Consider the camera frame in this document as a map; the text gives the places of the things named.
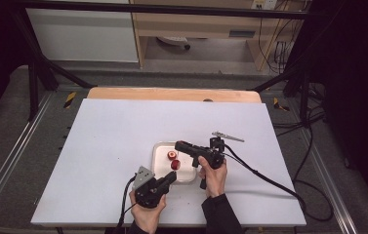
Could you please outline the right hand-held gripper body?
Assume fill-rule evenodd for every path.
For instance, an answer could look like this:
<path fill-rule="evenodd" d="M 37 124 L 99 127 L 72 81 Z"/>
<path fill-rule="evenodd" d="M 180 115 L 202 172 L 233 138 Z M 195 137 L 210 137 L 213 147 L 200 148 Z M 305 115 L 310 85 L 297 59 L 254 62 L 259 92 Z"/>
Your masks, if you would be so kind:
<path fill-rule="evenodd" d="M 244 142 L 244 139 L 235 137 L 235 136 L 229 136 L 227 134 L 221 133 L 221 132 L 212 132 L 213 137 L 210 138 L 210 146 L 200 146 L 204 149 L 204 157 L 209 165 L 213 169 L 217 169 L 221 166 L 221 164 L 224 162 L 224 152 L 225 152 L 225 139 L 235 140 Z M 197 168 L 199 166 L 198 158 L 193 158 L 192 166 L 194 168 Z"/>

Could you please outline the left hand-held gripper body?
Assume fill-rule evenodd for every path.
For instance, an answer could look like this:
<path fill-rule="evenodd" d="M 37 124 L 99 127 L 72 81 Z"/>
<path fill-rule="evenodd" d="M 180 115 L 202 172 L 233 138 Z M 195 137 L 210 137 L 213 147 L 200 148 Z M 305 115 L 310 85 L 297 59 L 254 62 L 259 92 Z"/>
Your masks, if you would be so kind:
<path fill-rule="evenodd" d="M 163 195 L 160 188 L 156 186 L 155 175 L 149 169 L 140 166 L 133 184 L 136 202 L 144 208 L 155 208 Z"/>

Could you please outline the white square tray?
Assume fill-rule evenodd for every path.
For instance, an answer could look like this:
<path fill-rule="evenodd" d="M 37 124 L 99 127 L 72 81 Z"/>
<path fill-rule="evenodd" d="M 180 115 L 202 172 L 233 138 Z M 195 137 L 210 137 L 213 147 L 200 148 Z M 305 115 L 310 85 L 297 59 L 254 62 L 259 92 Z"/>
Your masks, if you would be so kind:
<path fill-rule="evenodd" d="M 181 166 L 175 172 L 177 173 L 176 183 L 190 183 L 196 179 L 197 170 L 192 166 L 192 158 L 175 149 L 173 142 L 158 142 L 154 145 L 152 150 L 152 166 L 151 170 L 154 172 L 156 178 L 160 178 L 172 172 L 171 163 L 167 153 L 175 151 L 177 158 L 181 162 Z"/>

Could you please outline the person's left hand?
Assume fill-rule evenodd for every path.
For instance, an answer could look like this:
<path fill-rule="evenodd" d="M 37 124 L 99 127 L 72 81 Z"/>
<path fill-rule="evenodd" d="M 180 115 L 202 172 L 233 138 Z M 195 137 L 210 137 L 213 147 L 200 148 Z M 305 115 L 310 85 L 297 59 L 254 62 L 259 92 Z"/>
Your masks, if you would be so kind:
<path fill-rule="evenodd" d="M 136 202 L 135 191 L 132 190 L 129 193 L 131 204 L 133 205 L 131 209 L 132 216 L 134 218 L 135 224 L 147 234 L 155 234 L 160 215 L 166 207 L 166 196 L 163 195 L 159 201 L 159 204 L 153 208 L 144 208 Z"/>

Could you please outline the person's right hand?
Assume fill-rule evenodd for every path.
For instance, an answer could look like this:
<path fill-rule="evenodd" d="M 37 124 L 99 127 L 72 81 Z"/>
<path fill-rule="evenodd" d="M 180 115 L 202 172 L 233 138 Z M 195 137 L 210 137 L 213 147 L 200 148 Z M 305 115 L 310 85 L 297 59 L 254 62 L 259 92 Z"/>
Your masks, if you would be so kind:
<path fill-rule="evenodd" d="M 225 193 L 225 180 L 227 175 L 226 160 L 217 169 L 213 169 L 208 161 L 202 157 L 198 157 L 201 169 L 198 173 L 201 179 L 206 180 L 206 197 L 215 198 Z"/>

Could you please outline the light wooden table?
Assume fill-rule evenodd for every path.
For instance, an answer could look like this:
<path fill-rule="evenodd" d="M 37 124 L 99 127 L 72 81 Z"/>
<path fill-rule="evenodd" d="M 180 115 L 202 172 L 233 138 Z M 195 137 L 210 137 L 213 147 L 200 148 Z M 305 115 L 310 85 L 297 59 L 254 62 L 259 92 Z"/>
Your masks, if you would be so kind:
<path fill-rule="evenodd" d="M 208 89 L 95 87 L 87 98 L 261 103 L 257 92 Z"/>

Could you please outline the yellow black tape strip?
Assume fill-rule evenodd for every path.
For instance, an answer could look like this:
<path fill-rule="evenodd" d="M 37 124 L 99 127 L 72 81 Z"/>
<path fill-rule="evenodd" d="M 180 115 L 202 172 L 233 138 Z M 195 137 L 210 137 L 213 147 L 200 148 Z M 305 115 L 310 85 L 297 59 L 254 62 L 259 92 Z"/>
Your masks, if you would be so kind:
<path fill-rule="evenodd" d="M 73 102 L 73 100 L 74 100 L 75 96 L 76 96 L 76 92 L 71 92 L 71 93 L 67 96 L 66 101 L 65 101 L 65 103 L 64 103 L 64 105 L 63 105 L 63 108 L 69 108 L 69 107 L 70 107 L 70 105 L 72 104 L 72 102 Z"/>
<path fill-rule="evenodd" d="M 288 106 L 281 105 L 278 98 L 276 97 L 273 98 L 273 107 L 275 109 L 281 109 L 283 111 L 290 111 L 290 108 Z"/>

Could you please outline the office chair base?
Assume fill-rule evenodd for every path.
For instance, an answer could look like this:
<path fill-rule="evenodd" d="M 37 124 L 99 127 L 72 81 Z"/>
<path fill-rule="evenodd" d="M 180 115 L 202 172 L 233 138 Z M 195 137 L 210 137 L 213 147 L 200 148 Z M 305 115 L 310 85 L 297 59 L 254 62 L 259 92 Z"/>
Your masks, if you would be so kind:
<path fill-rule="evenodd" d="M 185 37 L 158 37 L 158 40 L 168 45 L 184 48 L 185 50 L 190 49 L 190 45 Z"/>

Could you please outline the wooden desk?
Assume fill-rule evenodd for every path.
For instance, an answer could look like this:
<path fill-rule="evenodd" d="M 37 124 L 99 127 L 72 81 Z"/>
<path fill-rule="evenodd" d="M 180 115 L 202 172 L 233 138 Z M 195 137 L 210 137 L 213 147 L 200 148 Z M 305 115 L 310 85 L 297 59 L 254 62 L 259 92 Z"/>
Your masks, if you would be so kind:
<path fill-rule="evenodd" d="M 171 5 L 192 7 L 232 8 L 256 10 L 253 0 L 130 0 L 133 4 Z M 301 12 L 306 0 L 277 0 L 273 10 Z M 135 32 L 144 37 L 186 37 L 186 38 L 234 38 L 247 42 L 256 68 L 267 68 L 270 53 L 276 40 L 293 40 L 294 32 L 301 23 L 293 27 L 285 19 L 257 19 L 237 17 L 214 17 L 195 15 L 158 15 L 133 13 Z"/>

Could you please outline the white cabinet panel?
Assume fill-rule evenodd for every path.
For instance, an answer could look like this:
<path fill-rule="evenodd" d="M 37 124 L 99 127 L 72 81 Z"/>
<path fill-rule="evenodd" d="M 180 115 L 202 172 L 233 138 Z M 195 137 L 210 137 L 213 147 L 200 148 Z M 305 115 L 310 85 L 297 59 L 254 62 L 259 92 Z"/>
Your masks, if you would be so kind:
<path fill-rule="evenodd" d="M 27 13 L 48 59 L 139 60 L 130 14 L 40 9 Z"/>

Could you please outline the aluminium floor rail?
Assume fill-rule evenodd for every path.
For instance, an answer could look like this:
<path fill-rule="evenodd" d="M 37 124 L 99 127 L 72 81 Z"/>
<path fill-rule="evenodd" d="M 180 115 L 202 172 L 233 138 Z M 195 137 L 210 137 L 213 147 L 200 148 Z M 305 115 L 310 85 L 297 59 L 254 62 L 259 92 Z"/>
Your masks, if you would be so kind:
<path fill-rule="evenodd" d="M 5 186 L 10 174 L 12 173 L 15 165 L 17 164 L 20 156 L 22 155 L 25 147 L 29 143 L 31 136 L 38 127 L 38 124 L 42 120 L 48 106 L 50 105 L 51 98 L 55 95 L 54 92 L 47 92 L 41 99 L 39 104 L 39 110 L 34 115 L 33 119 L 28 121 L 24 126 L 18 140 L 14 144 L 12 150 L 7 155 L 2 167 L 0 168 L 0 193 Z"/>
<path fill-rule="evenodd" d="M 309 129 L 301 129 L 304 140 L 309 145 L 309 156 L 320 180 L 320 183 L 328 196 L 333 207 L 336 221 L 338 222 L 343 234 L 357 234 L 357 228 L 348 212 L 346 204 L 339 192 L 336 183 L 325 166 L 321 154 L 311 136 Z"/>

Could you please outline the black metal frame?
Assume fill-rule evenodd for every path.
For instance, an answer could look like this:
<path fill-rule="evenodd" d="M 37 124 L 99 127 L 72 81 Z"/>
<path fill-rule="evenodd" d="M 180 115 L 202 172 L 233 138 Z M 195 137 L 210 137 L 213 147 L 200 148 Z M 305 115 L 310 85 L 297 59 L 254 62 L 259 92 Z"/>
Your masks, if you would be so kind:
<path fill-rule="evenodd" d="M 45 57 L 40 49 L 35 33 L 31 31 L 27 23 L 22 19 L 20 13 L 28 9 L 41 10 L 69 10 L 88 12 L 116 12 L 116 13 L 145 13 L 158 15 L 198 15 L 214 17 L 237 17 L 237 18 L 257 18 L 257 19 L 288 19 L 306 20 L 316 18 L 315 14 L 306 12 L 288 12 L 272 10 L 242 10 L 232 8 L 214 7 L 192 7 L 192 6 L 171 6 L 171 5 L 148 5 L 148 4 L 123 4 L 123 3 L 99 3 L 99 2 L 78 2 L 78 1 L 52 1 L 52 0 L 11 0 L 8 3 L 10 15 L 14 20 L 20 34 L 24 38 L 30 56 L 29 80 L 30 80 L 30 117 L 38 111 L 38 97 L 36 80 L 38 77 L 43 82 L 47 90 L 55 90 L 58 82 L 52 73 L 56 71 L 66 79 L 74 82 L 82 88 L 94 88 L 93 84 L 81 80 L 77 76 L 66 71 L 59 65 Z"/>

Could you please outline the white wall socket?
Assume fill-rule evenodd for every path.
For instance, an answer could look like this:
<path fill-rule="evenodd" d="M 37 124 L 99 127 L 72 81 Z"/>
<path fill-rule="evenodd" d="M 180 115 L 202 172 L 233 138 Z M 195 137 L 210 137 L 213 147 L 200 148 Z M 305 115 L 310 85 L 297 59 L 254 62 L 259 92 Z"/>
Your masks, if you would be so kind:
<path fill-rule="evenodd" d="M 277 0 L 253 0 L 252 8 L 256 10 L 273 10 Z"/>

